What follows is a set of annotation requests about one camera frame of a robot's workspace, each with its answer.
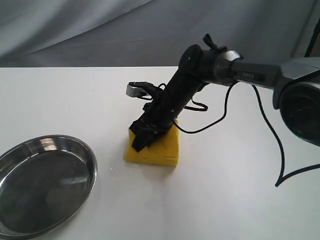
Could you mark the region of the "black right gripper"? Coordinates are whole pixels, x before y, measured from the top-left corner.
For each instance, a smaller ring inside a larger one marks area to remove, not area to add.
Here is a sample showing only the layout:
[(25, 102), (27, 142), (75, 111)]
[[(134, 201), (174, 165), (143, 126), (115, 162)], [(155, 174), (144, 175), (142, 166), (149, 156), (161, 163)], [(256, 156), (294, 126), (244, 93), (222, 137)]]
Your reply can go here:
[(194, 76), (175, 74), (164, 88), (156, 86), (150, 102), (143, 106), (143, 114), (135, 120), (139, 127), (131, 146), (140, 152), (167, 133), (202, 85), (203, 82)]

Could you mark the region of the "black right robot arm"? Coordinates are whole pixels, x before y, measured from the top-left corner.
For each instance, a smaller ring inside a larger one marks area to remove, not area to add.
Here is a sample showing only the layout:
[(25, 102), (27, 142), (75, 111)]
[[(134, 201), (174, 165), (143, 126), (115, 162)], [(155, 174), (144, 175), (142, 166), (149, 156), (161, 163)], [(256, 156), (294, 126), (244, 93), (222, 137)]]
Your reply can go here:
[(141, 151), (165, 135), (195, 93), (208, 84), (232, 86), (237, 82), (273, 91), (272, 105), (287, 128), (313, 145), (320, 143), (320, 60), (302, 57), (284, 61), (248, 60), (209, 35), (207, 50), (194, 44), (180, 58), (177, 71), (165, 87), (149, 82), (130, 82), (126, 94), (148, 97), (143, 114), (130, 125), (132, 147)]

